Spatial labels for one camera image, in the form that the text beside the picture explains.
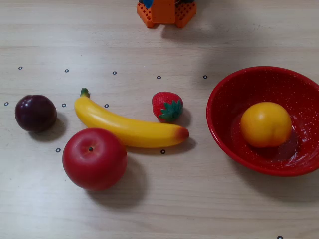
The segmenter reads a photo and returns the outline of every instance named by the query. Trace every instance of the strawberry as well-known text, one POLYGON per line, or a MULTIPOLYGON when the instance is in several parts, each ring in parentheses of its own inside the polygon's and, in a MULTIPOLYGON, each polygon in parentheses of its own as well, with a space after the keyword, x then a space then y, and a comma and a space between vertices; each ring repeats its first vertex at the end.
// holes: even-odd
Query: strawberry
POLYGON ((161 122, 173 122, 183 112, 183 100, 172 92, 158 92, 152 98, 154 115, 161 122))

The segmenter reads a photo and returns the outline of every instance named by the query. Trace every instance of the bowl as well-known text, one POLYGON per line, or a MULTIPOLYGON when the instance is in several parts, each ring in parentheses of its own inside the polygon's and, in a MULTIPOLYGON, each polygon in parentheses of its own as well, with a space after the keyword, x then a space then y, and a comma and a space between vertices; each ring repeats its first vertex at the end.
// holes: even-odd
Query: bowl
POLYGON ((319 168, 319 86, 297 72, 270 66, 237 71, 212 91, 206 116, 219 147, 250 169, 298 176, 319 168), (293 132, 283 145, 257 149, 242 137, 240 118, 259 102, 277 103, 289 113, 293 132))

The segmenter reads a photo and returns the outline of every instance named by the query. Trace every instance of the banana tip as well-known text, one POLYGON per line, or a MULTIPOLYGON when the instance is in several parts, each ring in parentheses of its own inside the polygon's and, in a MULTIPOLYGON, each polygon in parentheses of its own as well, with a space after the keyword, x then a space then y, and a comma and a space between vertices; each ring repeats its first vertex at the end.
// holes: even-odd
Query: banana tip
POLYGON ((178 129, 178 131, 177 131, 178 140, 185 141, 186 139, 188 139, 188 137, 189 137, 188 129, 183 128, 183 127, 178 129))

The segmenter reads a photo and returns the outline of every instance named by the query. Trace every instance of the strawberry leaves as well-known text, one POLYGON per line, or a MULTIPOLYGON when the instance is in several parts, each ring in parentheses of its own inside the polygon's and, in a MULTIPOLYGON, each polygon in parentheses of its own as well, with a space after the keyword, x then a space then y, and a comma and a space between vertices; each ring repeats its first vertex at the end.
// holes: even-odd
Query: strawberry leaves
POLYGON ((183 103, 181 100, 177 102, 173 100, 171 104, 164 102, 164 106, 166 109, 161 109, 163 114, 159 115, 159 117, 165 120, 165 122, 173 122, 183 113, 183 103))

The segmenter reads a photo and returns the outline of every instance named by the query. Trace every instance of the banana stem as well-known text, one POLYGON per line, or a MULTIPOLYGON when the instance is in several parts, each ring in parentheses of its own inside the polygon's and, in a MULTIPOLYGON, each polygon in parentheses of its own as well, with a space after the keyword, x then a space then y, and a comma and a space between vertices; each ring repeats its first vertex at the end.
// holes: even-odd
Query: banana stem
POLYGON ((86 88, 82 88, 80 96, 90 97, 89 90, 86 88))

